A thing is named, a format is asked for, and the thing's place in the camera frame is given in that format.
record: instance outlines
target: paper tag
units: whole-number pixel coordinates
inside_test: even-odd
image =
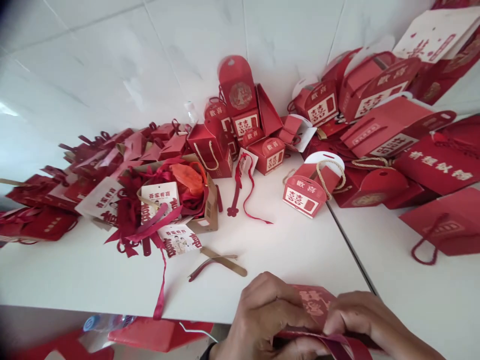
[[[98,218],[112,226],[117,225],[117,201],[119,191],[123,189],[115,179],[105,177],[100,183],[75,207],[75,210],[87,219]]]
[[[243,154],[250,155],[251,160],[248,156],[242,157]],[[238,158],[240,159],[238,160],[240,162],[240,177],[243,177],[244,174],[248,175],[251,161],[253,161],[253,164],[251,166],[252,170],[250,174],[253,176],[255,172],[255,167],[257,166],[257,162],[259,161],[259,157],[251,153],[250,151],[245,150],[243,147],[241,147]]]
[[[158,230],[169,258],[200,249],[202,243],[190,228],[182,223],[170,224]]]
[[[158,205],[158,207],[164,203],[168,205],[167,211],[165,211],[160,219],[166,217],[173,209],[179,206],[179,191],[175,181],[142,186],[140,194],[142,198],[150,200],[152,203]],[[157,207],[145,203],[142,203],[141,209],[142,224],[153,218],[158,211]]]

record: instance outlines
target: gold emblem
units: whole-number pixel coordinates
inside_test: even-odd
[[[385,200],[386,197],[387,196],[383,192],[373,193],[373,194],[357,197],[355,200],[351,202],[351,204],[353,206],[358,206],[358,207],[368,206],[373,204],[380,204]]]
[[[235,109],[245,109],[252,101],[252,89],[244,82],[237,82],[230,89],[229,99]]]

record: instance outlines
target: gold rope handle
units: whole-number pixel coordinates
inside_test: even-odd
[[[292,172],[295,173],[296,171],[297,171],[297,169],[295,169],[295,168],[291,169],[291,170],[286,174],[286,176],[283,178],[283,180],[281,181],[281,183],[282,183],[283,185],[285,185],[285,184],[287,183],[288,178],[291,176],[290,174],[291,174]]]
[[[211,154],[213,156],[213,160],[215,160],[215,164],[216,164],[216,167],[211,169],[207,166],[207,164],[205,163],[203,157],[202,157],[202,154],[200,154],[200,151],[199,151],[199,147],[197,146],[197,143],[194,142],[193,143],[193,146],[195,147],[195,150],[196,150],[196,153],[198,154],[198,156],[200,157],[200,160],[203,164],[203,166],[205,166],[205,169],[207,169],[208,171],[215,171],[219,168],[219,162],[217,161],[217,158],[215,157],[215,154],[214,154],[214,149],[213,149],[213,146],[212,146],[212,141],[209,141],[208,142],[208,145],[210,145],[210,151],[211,151]]]
[[[320,164],[322,163],[332,163],[332,164],[335,164],[336,166],[338,166],[338,168],[340,169],[340,172],[341,172],[341,183],[340,185],[336,186],[335,187],[335,190],[340,190],[341,188],[344,187],[345,185],[345,182],[347,181],[347,179],[345,178],[345,171],[344,169],[342,169],[342,167],[339,165],[338,162],[336,161],[333,161],[333,160],[322,160],[322,161],[319,161],[316,163],[316,172],[318,174],[318,178],[320,179],[320,182],[321,182],[321,186],[323,187],[323,190],[325,191],[325,194],[326,194],[326,198],[327,200],[331,200],[332,199],[332,194],[327,190],[327,186],[325,185],[325,181],[324,181],[324,178],[320,172]]]
[[[384,164],[384,166],[380,165],[371,165],[371,164],[362,164],[360,162],[364,161],[379,161]],[[393,169],[392,167],[392,160],[387,160],[384,157],[366,157],[363,159],[352,160],[351,163],[356,165],[360,168],[372,168],[372,169]]]

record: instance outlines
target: white label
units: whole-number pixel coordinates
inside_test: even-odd
[[[356,114],[355,114],[355,119],[360,118],[367,114],[375,105],[377,105],[379,102],[381,102],[383,99],[388,98],[392,93],[400,93],[402,92],[405,87],[407,86],[409,82],[405,81],[401,84],[398,84],[397,86],[393,86],[387,90],[384,90],[382,92],[378,92],[375,95],[369,96],[364,98],[360,106],[358,107]]]
[[[312,215],[319,203],[312,199],[302,195],[298,191],[293,190],[291,187],[286,187],[285,201],[292,204],[294,208],[301,209],[307,214]]]
[[[277,152],[266,160],[266,171],[270,171],[282,163],[282,160],[284,159],[284,152],[285,150]]]
[[[373,150],[370,154],[385,158],[394,153],[398,153],[400,150],[411,147],[417,141],[414,137],[399,133],[397,136],[392,137],[386,143]]]
[[[238,137],[241,138],[243,135],[245,135],[247,130],[253,128],[254,125],[257,126],[257,114],[235,120],[235,127]]]
[[[333,104],[332,109],[328,108],[327,101],[330,100]],[[308,110],[308,117],[314,126],[320,126],[326,123],[337,113],[337,105],[335,103],[335,95],[331,94],[325,100],[319,102],[317,105]]]

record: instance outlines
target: bottle cap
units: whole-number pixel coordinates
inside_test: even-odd
[[[83,325],[83,331],[87,332],[97,327],[100,322],[100,315],[90,316]]]

